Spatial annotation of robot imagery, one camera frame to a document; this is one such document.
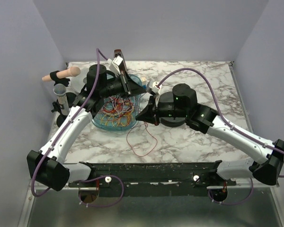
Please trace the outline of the dark grey cable spool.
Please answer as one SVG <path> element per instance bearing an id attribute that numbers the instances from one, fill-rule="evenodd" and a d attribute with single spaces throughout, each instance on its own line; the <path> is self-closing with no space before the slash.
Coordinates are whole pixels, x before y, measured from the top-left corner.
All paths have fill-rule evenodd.
<path id="1" fill-rule="evenodd" d="M 185 118 L 162 117 L 160 124 L 171 128 L 180 127 L 185 124 Z"/>

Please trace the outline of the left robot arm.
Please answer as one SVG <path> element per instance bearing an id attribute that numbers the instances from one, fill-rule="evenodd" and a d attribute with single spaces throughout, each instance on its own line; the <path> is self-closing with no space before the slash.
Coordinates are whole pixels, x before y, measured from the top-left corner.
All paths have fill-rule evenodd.
<path id="1" fill-rule="evenodd" d="M 30 151 L 27 165 L 32 182 L 60 191 L 67 183 L 92 178 L 93 167 L 87 163 L 65 164 L 66 156 L 81 131 L 111 96 L 135 97 L 146 92 L 127 71 L 107 70 L 102 64 L 90 66 L 86 83 L 76 96 L 65 120 L 53 137 L 38 151 Z"/>

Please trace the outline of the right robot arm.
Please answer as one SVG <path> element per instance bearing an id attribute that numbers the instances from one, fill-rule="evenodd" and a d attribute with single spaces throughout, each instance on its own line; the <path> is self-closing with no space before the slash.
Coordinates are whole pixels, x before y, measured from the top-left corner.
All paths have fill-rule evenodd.
<path id="1" fill-rule="evenodd" d="M 266 185 L 276 185 L 284 164 L 284 141 L 275 142 L 224 121 L 214 109 L 197 102 L 196 91 L 187 84 L 177 84 L 172 89 L 171 102 L 159 102 L 152 94 L 146 107 L 136 120 L 159 125 L 162 118 L 183 118 L 186 125 L 195 131 L 219 138 L 248 155 L 239 161 L 221 161 L 216 174 L 223 180 L 254 178 Z"/>

